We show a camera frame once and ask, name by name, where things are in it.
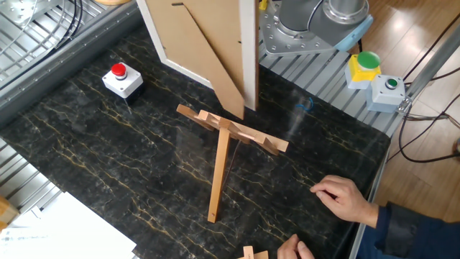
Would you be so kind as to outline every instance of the black marble table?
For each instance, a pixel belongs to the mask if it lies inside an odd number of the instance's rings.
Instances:
[[[131,108],[102,75],[125,62],[146,91]],[[325,175],[369,192],[390,139],[293,83],[260,68],[259,109],[239,121],[209,88],[161,64],[147,30],[121,39],[65,79],[0,136],[63,191],[137,243],[140,258],[238,258],[242,247],[277,248],[294,233],[317,258],[336,258],[352,223],[336,218],[309,188]],[[220,217],[207,222],[218,132],[178,114],[184,104],[289,141],[270,155],[240,145],[224,186]],[[229,154],[236,146],[232,140]]]

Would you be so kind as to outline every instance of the wooden stand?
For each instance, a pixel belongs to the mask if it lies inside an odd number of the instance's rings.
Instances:
[[[201,110],[196,114],[192,109],[179,104],[177,111],[192,119],[194,122],[208,130],[219,130],[216,164],[214,166],[213,185],[211,189],[211,201],[209,202],[208,221],[215,223],[219,202],[221,200],[222,183],[225,174],[227,153],[229,152],[230,137],[249,144],[251,140],[263,147],[273,155],[280,151],[285,152],[289,142],[267,135],[250,127],[222,118],[210,112]]]

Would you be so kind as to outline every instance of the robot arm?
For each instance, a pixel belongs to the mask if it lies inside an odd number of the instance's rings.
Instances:
[[[283,0],[279,19],[291,32],[312,32],[347,51],[371,26],[368,11],[367,0]]]

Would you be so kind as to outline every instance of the blue sleeve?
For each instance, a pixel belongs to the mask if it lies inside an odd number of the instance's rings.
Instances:
[[[379,209],[375,247],[399,258],[460,258],[460,223],[425,217],[398,205]]]

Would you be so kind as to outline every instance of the metal mounting plate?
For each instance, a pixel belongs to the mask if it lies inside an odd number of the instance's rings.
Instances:
[[[281,30],[277,10],[281,1],[268,4],[267,10],[259,11],[259,24],[262,37],[267,47],[267,54],[276,56],[302,55],[316,53],[333,53],[335,49],[311,32],[299,32],[297,38]]]

